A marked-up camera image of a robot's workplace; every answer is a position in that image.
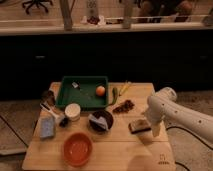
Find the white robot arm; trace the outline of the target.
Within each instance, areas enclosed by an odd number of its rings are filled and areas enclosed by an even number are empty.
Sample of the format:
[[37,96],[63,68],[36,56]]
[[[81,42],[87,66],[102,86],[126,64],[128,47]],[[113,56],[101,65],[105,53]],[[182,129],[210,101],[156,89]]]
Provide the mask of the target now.
[[148,108],[144,115],[151,126],[153,136],[160,134],[160,123],[167,116],[213,143],[213,116],[181,106],[176,100],[177,94],[170,87],[164,87],[147,98]]

